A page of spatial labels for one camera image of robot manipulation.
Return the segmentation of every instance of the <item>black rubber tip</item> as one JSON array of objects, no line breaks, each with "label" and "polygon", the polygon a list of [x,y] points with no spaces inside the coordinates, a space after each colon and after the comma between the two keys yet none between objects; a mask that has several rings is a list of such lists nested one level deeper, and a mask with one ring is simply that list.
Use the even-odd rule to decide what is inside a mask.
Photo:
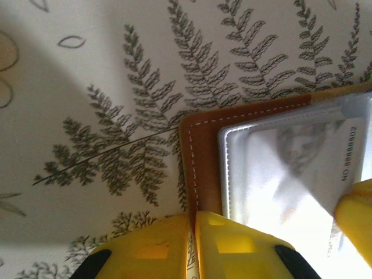
[{"label": "black rubber tip", "polygon": [[109,249],[89,255],[72,274],[70,279],[95,279],[111,255]]},{"label": "black rubber tip", "polygon": [[275,246],[275,251],[294,279],[321,279],[299,252],[284,245]]}]

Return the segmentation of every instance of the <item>botanical wallpaper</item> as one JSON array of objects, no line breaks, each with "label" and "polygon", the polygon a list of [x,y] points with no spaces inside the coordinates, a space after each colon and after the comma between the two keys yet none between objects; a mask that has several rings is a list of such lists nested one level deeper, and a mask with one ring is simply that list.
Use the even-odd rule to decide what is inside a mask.
[{"label": "botanical wallpaper", "polygon": [[184,116],[372,73],[368,1],[26,0],[0,12],[1,278],[69,278],[105,241],[186,212]]}]

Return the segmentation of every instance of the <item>white stitching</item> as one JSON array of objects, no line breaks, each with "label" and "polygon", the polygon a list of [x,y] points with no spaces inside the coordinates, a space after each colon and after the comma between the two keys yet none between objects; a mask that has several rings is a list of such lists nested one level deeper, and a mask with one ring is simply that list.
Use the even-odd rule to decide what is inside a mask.
[{"label": "white stitching", "polygon": [[[307,102],[307,103],[297,103],[296,105],[290,105],[290,106],[285,106],[285,108],[289,108],[289,107],[295,107],[295,106],[305,106],[305,105],[309,105],[311,104],[310,102]],[[247,114],[244,114],[244,115],[235,115],[235,116],[230,116],[230,117],[226,117],[226,118],[219,118],[219,119],[213,119],[213,120],[206,120],[206,121],[203,121],[203,122],[198,122],[198,123],[195,123],[193,125],[190,126],[190,128],[192,128],[193,126],[197,126],[197,125],[200,125],[200,124],[208,124],[209,122],[216,122],[216,121],[223,121],[223,120],[227,120],[227,119],[231,119],[231,118],[236,118],[236,117],[245,117],[245,116],[250,116],[252,114],[258,114],[258,113],[266,113],[266,112],[271,112],[272,110],[277,110],[277,109],[283,109],[282,106],[280,106],[279,108],[273,108],[273,109],[267,109],[267,110],[261,110],[259,112],[252,112],[252,113],[247,113]],[[194,192],[195,192],[195,200],[196,200],[196,211],[199,210],[199,196],[198,196],[198,190],[197,190],[197,185],[196,185],[196,170],[195,170],[195,162],[194,162],[194,151],[193,151],[193,148],[192,148],[192,137],[191,137],[191,130],[188,130],[188,135],[189,135],[189,143],[190,143],[190,150],[191,150],[191,164],[192,164],[192,171],[194,173]]]},{"label": "white stitching", "polygon": [[191,130],[188,130],[188,138],[190,141],[190,150],[191,150],[191,164],[192,164],[192,171],[194,172],[194,192],[195,192],[195,200],[196,200],[196,211],[199,210],[199,196],[198,191],[196,190],[196,171],[195,171],[195,162],[194,162],[194,152],[192,150],[192,137],[191,137]]}]

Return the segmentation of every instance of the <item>tan leather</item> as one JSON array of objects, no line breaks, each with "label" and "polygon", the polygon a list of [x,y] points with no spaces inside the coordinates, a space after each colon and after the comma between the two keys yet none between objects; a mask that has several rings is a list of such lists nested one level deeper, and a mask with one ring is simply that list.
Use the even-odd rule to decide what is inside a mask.
[{"label": "tan leather", "polygon": [[227,125],[310,105],[311,95],[201,112],[180,123],[181,150],[192,223],[197,210],[222,214],[217,135]]}]

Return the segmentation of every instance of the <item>card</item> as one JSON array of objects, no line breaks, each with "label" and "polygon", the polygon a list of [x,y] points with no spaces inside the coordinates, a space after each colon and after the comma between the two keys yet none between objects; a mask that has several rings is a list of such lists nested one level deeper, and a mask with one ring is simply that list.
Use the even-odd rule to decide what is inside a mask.
[{"label": "card", "polygon": [[363,129],[364,120],[353,118],[249,134],[242,223],[288,241],[321,269],[331,215],[360,162]]}]

